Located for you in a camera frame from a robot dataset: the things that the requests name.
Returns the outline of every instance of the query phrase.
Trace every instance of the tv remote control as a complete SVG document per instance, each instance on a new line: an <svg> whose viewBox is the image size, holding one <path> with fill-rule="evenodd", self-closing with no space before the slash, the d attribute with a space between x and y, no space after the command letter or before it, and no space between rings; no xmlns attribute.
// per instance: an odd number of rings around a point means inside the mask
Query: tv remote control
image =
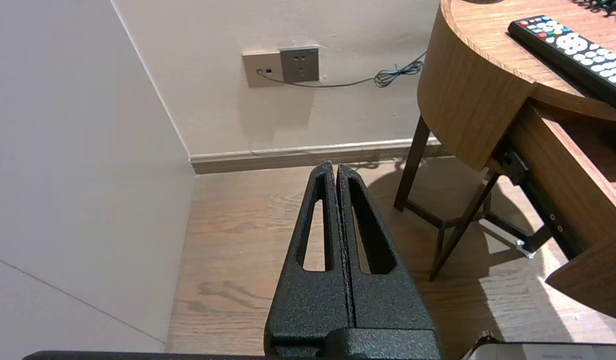
<svg viewBox="0 0 616 360"><path fill-rule="evenodd" d="M510 23L510 35L530 52L561 69L574 83L616 109L616 54L549 16Z"/></svg>

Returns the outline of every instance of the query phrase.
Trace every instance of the wall plate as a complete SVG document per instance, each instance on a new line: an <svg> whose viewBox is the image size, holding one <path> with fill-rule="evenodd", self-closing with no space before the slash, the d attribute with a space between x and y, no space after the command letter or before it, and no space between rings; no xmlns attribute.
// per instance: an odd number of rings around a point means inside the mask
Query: wall plate
<svg viewBox="0 0 616 360"><path fill-rule="evenodd" d="M281 64L285 82L316 82L319 80L319 48L294 47L281 49Z"/></svg>
<svg viewBox="0 0 616 360"><path fill-rule="evenodd" d="M281 57L279 53L267 52L264 54L243 54L243 68L246 71L248 79L248 87L250 88L267 88L283 86L280 82L270 81L257 73L261 70L270 78L283 80L283 72L281 66Z"/></svg>

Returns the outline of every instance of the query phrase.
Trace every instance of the open drawer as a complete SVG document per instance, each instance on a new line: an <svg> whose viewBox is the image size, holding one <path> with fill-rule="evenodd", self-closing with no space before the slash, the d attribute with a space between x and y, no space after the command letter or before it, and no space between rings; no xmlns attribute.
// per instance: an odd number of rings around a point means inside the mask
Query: open drawer
<svg viewBox="0 0 616 360"><path fill-rule="evenodd" d="M546 282L616 318L616 121L529 102L508 134L586 249Z"/></svg>

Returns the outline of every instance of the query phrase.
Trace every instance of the power socket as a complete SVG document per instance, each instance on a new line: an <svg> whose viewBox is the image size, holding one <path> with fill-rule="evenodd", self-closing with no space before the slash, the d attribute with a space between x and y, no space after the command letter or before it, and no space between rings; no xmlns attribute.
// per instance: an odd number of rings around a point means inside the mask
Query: power socket
<svg viewBox="0 0 616 360"><path fill-rule="evenodd" d="M281 65L285 82L316 82L319 80L319 48L282 48Z"/></svg>
<svg viewBox="0 0 616 360"><path fill-rule="evenodd" d="M264 54L243 54L243 68L250 88L267 88L283 86L280 82L270 81L257 72L261 71L273 79L283 80L281 57L279 53L267 52Z"/></svg>

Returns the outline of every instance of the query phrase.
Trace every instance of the dark wooden leg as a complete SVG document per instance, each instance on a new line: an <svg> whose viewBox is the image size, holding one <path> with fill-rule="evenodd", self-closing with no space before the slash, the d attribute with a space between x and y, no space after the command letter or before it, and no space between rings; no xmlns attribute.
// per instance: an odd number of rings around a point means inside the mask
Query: dark wooden leg
<svg viewBox="0 0 616 360"><path fill-rule="evenodd" d="M436 278L436 276L439 274L439 271L441 270L443 264L445 264L446 260L448 260L448 257L454 250L455 246L457 246L457 243L459 243L461 236L468 229L468 225L470 225L472 219L474 219L475 215L477 215L477 212L479 212L479 208L489 196L492 188L497 183L499 175L500 174L495 173L492 170L488 171L488 174L486 175L486 179L488 180L488 182L486 184L482 182L481 185L479 185L477 191L472 197L472 200L470 200L468 207L463 212L463 215L461 215L460 223L454 228L454 231L452 231L452 235L450 235L450 239L448 239L448 244L446 246L443 246L441 255L434 258L432 271L430 271L430 277L428 278L429 281L433 281L434 278Z"/></svg>
<svg viewBox="0 0 616 360"><path fill-rule="evenodd" d="M419 169L419 162L421 162L421 158L424 155L429 135L430 129L428 129L423 117L420 116L417 129L415 130L415 137L412 139L412 145L410 146L410 152L406 160L406 168L401 176L399 189L397 189L397 196L394 198L394 207L400 212L403 211L406 201L408 200L410 188L415 181L415 176Z"/></svg>

